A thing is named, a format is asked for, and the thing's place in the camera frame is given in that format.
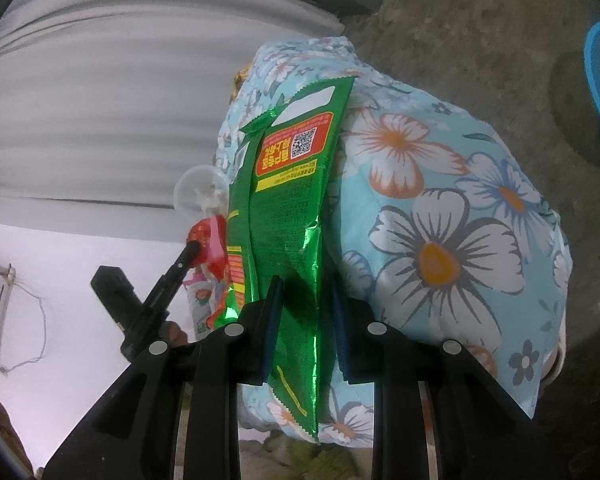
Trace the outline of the green snack bag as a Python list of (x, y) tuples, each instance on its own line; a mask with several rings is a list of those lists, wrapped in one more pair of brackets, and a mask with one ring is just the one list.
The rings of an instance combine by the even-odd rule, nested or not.
[(268, 384), (288, 425), (314, 440), (321, 371), (321, 213), (355, 79), (308, 84), (240, 128), (226, 249), (242, 307), (283, 283)]

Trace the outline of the red crumpled wrapper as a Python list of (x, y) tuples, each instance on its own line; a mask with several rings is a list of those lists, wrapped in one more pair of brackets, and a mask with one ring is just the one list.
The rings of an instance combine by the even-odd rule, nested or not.
[(227, 267), (226, 220), (217, 214), (198, 221), (189, 230), (186, 242), (199, 245), (192, 267), (205, 266), (218, 281), (223, 281)]

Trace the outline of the green white shaggy rug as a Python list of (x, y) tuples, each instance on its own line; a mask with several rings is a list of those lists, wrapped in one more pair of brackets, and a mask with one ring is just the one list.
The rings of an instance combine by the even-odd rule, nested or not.
[(239, 442), (243, 479), (369, 479), (371, 448), (312, 444), (273, 431), (263, 442)]

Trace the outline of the floral blue tablecloth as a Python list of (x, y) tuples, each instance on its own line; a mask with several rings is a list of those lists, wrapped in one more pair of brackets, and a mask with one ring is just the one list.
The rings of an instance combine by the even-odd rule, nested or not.
[[(352, 76), (321, 213), (322, 284), (340, 273), (377, 321), (428, 344), (454, 339), (532, 415), (562, 368), (572, 260), (558, 214), (486, 122), (363, 63), (343, 37), (269, 42), (230, 104), (216, 162), (233, 182), (240, 128), (312, 82)], [(288, 425), (268, 382), (238, 393), (242, 426), (368, 448), (371, 385), (327, 353), (321, 307), (318, 431)]]

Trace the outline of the grey curtain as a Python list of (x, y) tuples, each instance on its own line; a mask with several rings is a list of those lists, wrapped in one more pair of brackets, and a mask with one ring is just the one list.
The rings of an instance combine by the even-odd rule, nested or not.
[(266, 42), (335, 36), (299, 0), (12, 0), (0, 19), (0, 196), (167, 207), (210, 162)]

